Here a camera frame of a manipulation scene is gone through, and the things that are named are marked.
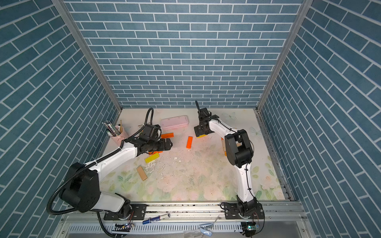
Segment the orange block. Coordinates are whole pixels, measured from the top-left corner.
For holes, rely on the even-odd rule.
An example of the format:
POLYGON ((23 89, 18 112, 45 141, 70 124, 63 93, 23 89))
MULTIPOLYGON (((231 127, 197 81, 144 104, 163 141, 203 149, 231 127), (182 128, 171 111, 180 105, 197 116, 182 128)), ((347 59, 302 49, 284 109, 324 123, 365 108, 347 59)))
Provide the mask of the orange block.
POLYGON ((155 152, 150 152, 149 155, 153 155, 153 154, 159 154, 159 153, 162 153, 162 151, 155 151, 155 152))
POLYGON ((165 133, 161 135, 161 138, 163 139, 173 138, 173 137, 174 137, 174 133, 165 133))

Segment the orange block low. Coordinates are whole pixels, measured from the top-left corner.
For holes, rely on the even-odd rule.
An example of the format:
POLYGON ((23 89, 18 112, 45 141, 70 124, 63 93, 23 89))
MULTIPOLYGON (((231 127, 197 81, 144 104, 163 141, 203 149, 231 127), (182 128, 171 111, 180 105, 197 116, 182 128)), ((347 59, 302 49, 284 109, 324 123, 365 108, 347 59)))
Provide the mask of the orange block low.
POLYGON ((193 141, 193 137, 192 137, 192 136, 189 136, 189 137, 188 137, 188 140, 187 140, 187 145, 186 145, 186 148, 187 148, 187 149, 191 149, 192 141, 193 141))

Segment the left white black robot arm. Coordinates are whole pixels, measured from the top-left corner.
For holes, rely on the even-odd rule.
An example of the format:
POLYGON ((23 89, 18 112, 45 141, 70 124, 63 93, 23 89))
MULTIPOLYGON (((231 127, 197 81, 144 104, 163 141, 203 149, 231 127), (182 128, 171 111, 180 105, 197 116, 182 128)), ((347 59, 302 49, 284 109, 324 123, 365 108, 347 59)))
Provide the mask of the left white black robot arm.
POLYGON ((73 164, 65 178, 67 183, 59 191, 59 197, 81 213, 108 211, 126 219, 132 209, 130 200, 122 195, 102 192, 100 182, 123 163, 144 153, 169 151, 172 146, 169 138, 149 141, 125 139, 118 149, 102 158, 86 164, 73 164))

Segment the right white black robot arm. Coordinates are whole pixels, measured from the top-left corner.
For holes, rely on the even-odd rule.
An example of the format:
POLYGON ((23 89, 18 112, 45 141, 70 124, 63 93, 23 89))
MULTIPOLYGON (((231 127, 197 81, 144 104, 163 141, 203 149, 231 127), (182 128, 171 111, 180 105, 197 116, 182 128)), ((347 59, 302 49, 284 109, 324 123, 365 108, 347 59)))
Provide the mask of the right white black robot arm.
POLYGON ((211 133, 218 134, 224 139, 226 156, 231 165, 234 166, 238 179, 237 203, 240 213, 245 213, 257 207, 258 201, 252 190, 249 179, 254 149, 249 136, 245 130, 235 130, 213 115, 207 108, 200 108, 195 103, 198 113, 198 126, 194 127, 197 137, 211 133))

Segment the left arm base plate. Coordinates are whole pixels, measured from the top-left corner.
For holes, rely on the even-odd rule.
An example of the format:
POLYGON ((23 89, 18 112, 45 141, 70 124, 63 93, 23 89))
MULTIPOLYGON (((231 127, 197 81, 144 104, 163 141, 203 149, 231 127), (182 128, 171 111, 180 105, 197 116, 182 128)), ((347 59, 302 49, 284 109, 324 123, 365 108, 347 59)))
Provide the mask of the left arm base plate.
POLYGON ((106 211, 105 221, 144 220, 147 204, 128 204, 119 212, 106 211))

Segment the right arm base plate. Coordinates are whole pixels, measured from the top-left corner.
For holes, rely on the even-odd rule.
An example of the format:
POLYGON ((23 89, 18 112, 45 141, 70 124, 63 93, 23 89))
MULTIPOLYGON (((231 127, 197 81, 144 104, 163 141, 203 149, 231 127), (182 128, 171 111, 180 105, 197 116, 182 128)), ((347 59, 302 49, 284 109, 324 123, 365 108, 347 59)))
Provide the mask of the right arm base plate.
POLYGON ((265 218, 263 207, 258 202, 256 204, 221 202, 220 208, 224 211, 227 220, 265 218))

